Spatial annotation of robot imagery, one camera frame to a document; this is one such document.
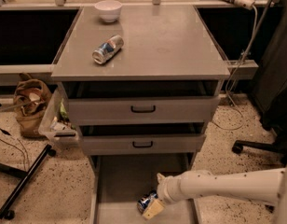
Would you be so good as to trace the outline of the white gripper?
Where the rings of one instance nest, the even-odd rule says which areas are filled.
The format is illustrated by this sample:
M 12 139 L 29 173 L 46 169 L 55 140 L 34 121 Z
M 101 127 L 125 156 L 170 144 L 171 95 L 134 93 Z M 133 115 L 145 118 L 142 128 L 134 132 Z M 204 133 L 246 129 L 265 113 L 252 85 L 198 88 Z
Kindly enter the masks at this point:
M 180 202 L 183 194 L 180 190 L 180 181 L 173 176 L 164 176 L 157 173 L 157 196 L 159 199 L 153 199 L 143 210 L 142 217 L 151 219 L 161 213 L 165 205 Z

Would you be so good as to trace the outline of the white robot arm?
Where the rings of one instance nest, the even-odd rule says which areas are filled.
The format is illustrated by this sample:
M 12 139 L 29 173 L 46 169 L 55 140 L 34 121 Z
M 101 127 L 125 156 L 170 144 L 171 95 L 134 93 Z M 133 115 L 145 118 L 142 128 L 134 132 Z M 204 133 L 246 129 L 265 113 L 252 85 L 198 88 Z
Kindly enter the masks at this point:
M 137 202 L 145 219 L 183 200 L 222 196 L 274 206 L 272 223 L 287 224 L 287 165 L 232 175 L 213 175 L 209 171 L 186 171 L 176 176 L 158 173 L 157 182 L 157 189 Z

